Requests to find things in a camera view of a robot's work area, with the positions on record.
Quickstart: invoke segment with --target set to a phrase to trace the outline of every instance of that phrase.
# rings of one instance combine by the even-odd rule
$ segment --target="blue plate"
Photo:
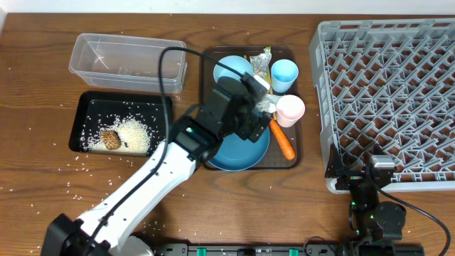
[[[269,148],[269,143],[269,128],[255,143],[231,134],[224,138],[217,154],[208,162],[225,171],[245,170],[261,161]]]

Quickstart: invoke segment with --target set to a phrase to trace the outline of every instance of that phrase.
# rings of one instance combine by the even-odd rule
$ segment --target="dark gray tray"
[[[204,54],[220,60],[229,55],[238,55],[241,57],[247,56],[248,60],[250,56],[256,56],[264,52],[266,46],[216,46],[208,48],[204,51]],[[271,68],[273,63],[277,60],[288,59],[295,62],[294,53],[291,49],[286,46],[272,46],[272,60],[270,61],[269,67]],[[199,87],[199,102],[205,101],[205,96],[215,87],[215,79],[213,79],[213,68],[215,64],[206,60],[200,62],[200,87]],[[291,86],[287,95],[297,95],[297,80]],[[296,152],[296,157],[292,160],[287,160],[279,148],[278,142],[275,139],[272,132],[270,135],[270,146],[269,150],[265,154],[264,158],[257,163],[250,170],[266,170],[266,169],[292,169],[299,165],[303,159],[303,149],[301,145],[301,126],[298,121],[293,127],[282,128],[283,132],[288,137],[291,145]],[[209,163],[206,164],[206,168],[210,170],[217,170],[214,166]]]

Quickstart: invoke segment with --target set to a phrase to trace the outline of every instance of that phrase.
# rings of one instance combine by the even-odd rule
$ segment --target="orange carrot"
[[[273,119],[270,121],[270,129],[275,135],[275,138],[277,138],[279,147],[282,149],[284,157],[288,160],[294,159],[294,157],[296,157],[296,152],[294,152],[291,143],[287,139],[286,135],[284,135],[282,129],[279,128],[277,122]]]

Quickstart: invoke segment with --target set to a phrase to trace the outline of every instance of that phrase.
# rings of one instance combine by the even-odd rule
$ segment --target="table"
[[[383,18],[415,17],[9,14],[0,37],[0,254],[38,254],[57,215],[75,219],[146,160],[69,150],[79,96],[95,90],[68,71],[81,33],[174,39],[198,51],[208,46],[284,45],[294,51],[300,67],[299,92],[306,104],[300,166],[238,173],[200,169],[170,192],[138,231],[155,243],[194,244],[303,244],[312,235],[328,240],[352,236],[349,195],[334,195],[324,183],[309,41],[322,21]],[[198,101],[199,59],[188,55],[187,62],[183,93],[173,97],[176,116]],[[90,171],[76,171],[81,168]],[[455,231],[455,192],[397,195]],[[437,224],[412,210],[403,233],[403,242],[421,243],[427,255],[439,253],[445,241]]]

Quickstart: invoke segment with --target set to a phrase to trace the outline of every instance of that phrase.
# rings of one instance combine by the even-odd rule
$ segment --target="light blue cup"
[[[278,60],[270,70],[273,91],[283,93],[289,90],[299,76],[299,68],[290,60]]]
[[[251,66],[250,62],[240,56],[231,55],[224,57],[220,60],[220,63],[235,69],[242,75],[245,73],[249,73],[250,75],[253,74],[253,67]],[[221,78],[222,76],[234,78],[240,81],[240,77],[237,74],[230,72],[229,70],[222,68],[219,65],[216,65],[213,69],[213,78],[215,78],[215,81],[218,82],[218,78]]]

